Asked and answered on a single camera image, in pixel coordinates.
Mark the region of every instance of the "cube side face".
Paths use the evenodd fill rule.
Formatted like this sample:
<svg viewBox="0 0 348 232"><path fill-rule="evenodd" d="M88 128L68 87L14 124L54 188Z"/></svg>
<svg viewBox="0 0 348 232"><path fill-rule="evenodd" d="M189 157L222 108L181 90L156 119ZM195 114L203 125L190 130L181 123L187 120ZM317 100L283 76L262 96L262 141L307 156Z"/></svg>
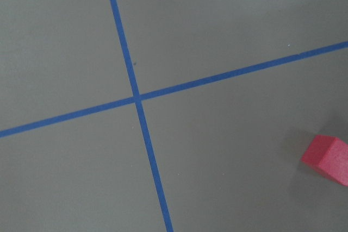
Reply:
<svg viewBox="0 0 348 232"><path fill-rule="evenodd" d="M303 154L301 161L309 166L317 167L335 139L335 137L331 136L317 135Z"/></svg>
<svg viewBox="0 0 348 232"><path fill-rule="evenodd" d="M348 186L348 145L336 138L318 168L338 183Z"/></svg>

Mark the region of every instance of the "pink block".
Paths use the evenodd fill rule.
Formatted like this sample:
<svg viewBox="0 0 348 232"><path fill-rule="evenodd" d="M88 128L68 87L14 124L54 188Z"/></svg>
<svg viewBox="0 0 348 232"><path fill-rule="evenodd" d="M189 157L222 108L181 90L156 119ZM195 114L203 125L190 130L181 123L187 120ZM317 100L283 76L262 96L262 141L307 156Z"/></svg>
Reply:
<svg viewBox="0 0 348 232"><path fill-rule="evenodd" d="M348 186L348 145L339 138L317 135L301 161L325 178Z"/></svg>

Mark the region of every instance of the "blue tape strip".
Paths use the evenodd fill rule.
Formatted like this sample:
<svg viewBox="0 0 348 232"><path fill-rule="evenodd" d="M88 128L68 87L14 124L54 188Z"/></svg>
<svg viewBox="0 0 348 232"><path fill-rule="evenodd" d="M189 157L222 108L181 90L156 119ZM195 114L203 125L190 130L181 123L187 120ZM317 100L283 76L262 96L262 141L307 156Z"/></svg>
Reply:
<svg viewBox="0 0 348 232"><path fill-rule="evenodd" d="M165 223L167 232L173 232L173 226L172 226L172 222L170 219L167 202L165 199L164 190L162 187L162 182L161 182L159 171L158 171L156 157L155 157L153 147L152 147L150 132L148 131L146 117L145 117L144 109L142 107L142 103L141 103L141 99L140 99L138 84L136 82L133 64L132 64L132 60L131 60L131 55L130 55L129 50L128 50L125 31L123 30L123 25L122 25L122 21L121 21L121 15L120 15L119 7L117 4L117 0L110 0L110 4L111 4L111 8L112 8L113 14L114 14L117 32L119 34L119 39L120 39L120 44L121 44L121 48L122 48L122 52L123 52L123 57L125 59L130 85L132 87L136 111L138 112L141 131L142 131L142 135L144 137L147 156L148 156L148 160L150 162L152 176L153 176L154 184L156 187L157 196L159 199L159 204L160 204L160 207L162 210L164 223Z"/></svg>
<svg viewBox="0 0 348 232"><path fill-rule="evenodd" d="M40 121L37 121L37 122L28 123L28 124L24 124L24 125L17 126L17 127L14 127L14 128L10 128L10 129L6 129L6 130L1 130L0 131L0 138L6 137L6 136L10 136L10 135L14 135L14 134L17 134L17 133L22 133L24 131L29 131L29 130L41 128L41 127L44 127L44 126L56 124L56 123L59 123L59 122L65 122L65 121L68 121L68 120L71 120L71 119L74 119L74 118L83 117L83 116L86 116L86 115L89 115L89 114L95 114L97 112L110 110L110 109L113 109L113 108L117 108L117 107L121 107L121 106L124 106L124 105L127 105L127 104L131 104L131 103L134 103L133 97L122 99L122 100L118 100L118 101L114 101L114 102L111 102L111 103L101 104L101 105L94 106L94 107L89 107L89 108L86 108L86 109L83 109L83 110L70 112L68 114L55 116L55 117L52 117L52 118L48 118L48 119L44 119L44 120L40 120Z"/></svg>
<svg viewBox="0 0 348 232"><path fill-rule="evenodd" d="M168 95L168 94L173 93L173 92L180 92L180 91L194 88L197 86L210 84L210 83L213 83L216 81L221 81L224 79L240 76L242 74L260 71L260 70L267 69L270 67L287 64L289 62L294 62L294 61L302 60L305 58L314 57L314 56L317 56L320 54L325 54L325 53L329 53L329 52L344 49L344 48L348 48L348 41L342 42L342 43L337 43L335 45L321 47L321 48L314 49L314 50L307 51L307 52L303 52L300 54L290 55L288 57L283 57L283 58L278 58L278 59L267 61L267 62L262 62L260 64L240 68L240 69L229 71L226 73L220 73L220 74L216 74L214 76L209 76L209 77L201 78L198 80L189 81L187 83L178 84L178 85L163 88L163 89L160 89L157 91L148 92L148 93L141 95L140 98L141 98L141 100L152 99L155 97Z"/></svg>

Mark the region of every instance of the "cube top face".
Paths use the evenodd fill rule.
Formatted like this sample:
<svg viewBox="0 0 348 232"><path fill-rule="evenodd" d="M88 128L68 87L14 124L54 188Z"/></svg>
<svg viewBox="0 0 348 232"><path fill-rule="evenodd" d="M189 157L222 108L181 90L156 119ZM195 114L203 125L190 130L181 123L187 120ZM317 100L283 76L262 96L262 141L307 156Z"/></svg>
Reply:
<svg viewBox="0 0 348 232"><path fill-rule="evenodd" d="M348 186L348 145L339 138L317 135L301 160L324 177Z"/></svg>

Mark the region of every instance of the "gray surface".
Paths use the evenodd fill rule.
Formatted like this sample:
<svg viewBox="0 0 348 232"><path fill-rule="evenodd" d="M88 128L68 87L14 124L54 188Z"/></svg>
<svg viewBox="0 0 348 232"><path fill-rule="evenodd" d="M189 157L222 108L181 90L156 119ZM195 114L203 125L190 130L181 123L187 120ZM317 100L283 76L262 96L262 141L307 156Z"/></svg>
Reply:
<svg viewBox="0 0 348 232"><path fill-rule="evenodd" d="M141 92L347 40L346 0L118 0ZM0 2L0 129L131 96L109 0ZM175 231L347 231L348 51L145 101ZM134 105L0 139L4 231L165 231Z"/></svg>
<svg viewBox="0 0 348 232"><path fill-rule="evenodd" d="M347 231L348 190L299 159L348 142L348 51L145 102L176 231Z"/></svg>
<svg viewBox="0 0 348 232"><path fill-rule="evenodd" d="M348 35L346 0L118 2L141 92L346 41Z"/></svg>
<svg viewBox="0 0 348 232"><path fill-rule="evenodd" d="M132 95L109 0L1 0L0 11L0 129Z"/></svg>
<svg viewBox="0 0 348 232"><path fill-rule="evenodd" d="M164 231L135 107L0 140L0 227Z"/></svg>

